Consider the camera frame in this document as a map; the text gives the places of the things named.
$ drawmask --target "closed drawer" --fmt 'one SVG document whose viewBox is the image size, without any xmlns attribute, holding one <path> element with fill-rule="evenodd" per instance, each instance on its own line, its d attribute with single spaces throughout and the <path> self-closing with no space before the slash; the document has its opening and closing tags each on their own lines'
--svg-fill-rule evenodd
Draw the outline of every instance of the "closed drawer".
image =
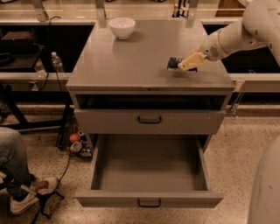
<svg viewBox="0 0 280 224">
<path fill-rule="evenodd" d="M 99 135 L 84 207 L 215 207 L 198 136 Z"/>
<path fill-rule="evenodd" d="M 92 110 L 74 111 L 84 132 L 96 134 L 215 134 L 224 111 Z"/>
</svg>

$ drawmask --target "drawer handle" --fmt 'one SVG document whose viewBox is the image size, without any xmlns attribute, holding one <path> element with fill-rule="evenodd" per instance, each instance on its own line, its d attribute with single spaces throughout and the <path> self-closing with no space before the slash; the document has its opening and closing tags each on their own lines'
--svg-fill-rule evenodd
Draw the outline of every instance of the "drawer handle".
<svg viewBox="0 0 280 224">
<path fill-rule="evenodd" d="M 138 204 L 139 207 L 156 208 L 156 207 L 160 207 L 161 206 L 161 199 L 158 199 L 158 204 L 154 205 L 154 206 L 144 206 L 144 205 L 141 205 L 140 199 L 137 200 L 137 204 Z"/>
<path fill-rule="evenodd" d="M 161 116 L 159 116 L 157 119 L 143 119 L 140 116 L 137 118 L 139 123 L 144 123 L 144 124 L 157 124 L 157 123 L 161 123 L 161 121 L 163 120 L 161 118 Z"/>
</svg>

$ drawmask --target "white sneaker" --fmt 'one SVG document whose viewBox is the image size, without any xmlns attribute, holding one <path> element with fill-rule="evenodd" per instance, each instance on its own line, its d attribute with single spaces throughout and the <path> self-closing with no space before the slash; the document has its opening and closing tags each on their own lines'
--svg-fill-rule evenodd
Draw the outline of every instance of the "white sneaker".
<svg viewBox="0 0 280 224">
<path fill-rule="evenodd" d="M 40 194 L 48 194 L 55 190 L 58 183 L 59 180 L 57 178 L 45 178 L 40 182 L 32 183 L 31 189 Z M 21 201 L 16 201 L 13 197 L 10 197 L 10 211 L 13 214 L 21 214 L 37 201 L 39 201 L 39 199 L 30 193 Z"/>
</svg>

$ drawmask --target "water bottle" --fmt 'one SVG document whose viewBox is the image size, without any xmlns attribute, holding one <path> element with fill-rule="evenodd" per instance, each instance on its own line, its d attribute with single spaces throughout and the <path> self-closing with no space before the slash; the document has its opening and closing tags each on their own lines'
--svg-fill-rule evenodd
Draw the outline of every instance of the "water bottle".
<svg viewBox="0 0 280 224">
<path fill-rule="evenodd" d="M 52 66 L 59 77 L 65 76 L 61 58 L 56 52 L 52 52 Z"/>
<path fill-rule="evenodd" d="M 41 59 L 38 59 L 34 68 L 39 78 L 44 79 L 46 77 L 46 70 Z"/>
</svg>

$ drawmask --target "white bowl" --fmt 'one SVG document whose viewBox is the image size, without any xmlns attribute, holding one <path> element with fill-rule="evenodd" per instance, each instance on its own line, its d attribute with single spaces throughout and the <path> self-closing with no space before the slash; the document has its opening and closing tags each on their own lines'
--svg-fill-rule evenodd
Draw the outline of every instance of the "white bowl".
<svg viewBox="0 0 280 224">
<path fill-rule="evenodd" d="M 119 39 L 127 39 L 134 31 L 135 20 L 129 17 L 117 17 L 110 20 L 108 25 Z"/>
</svg>

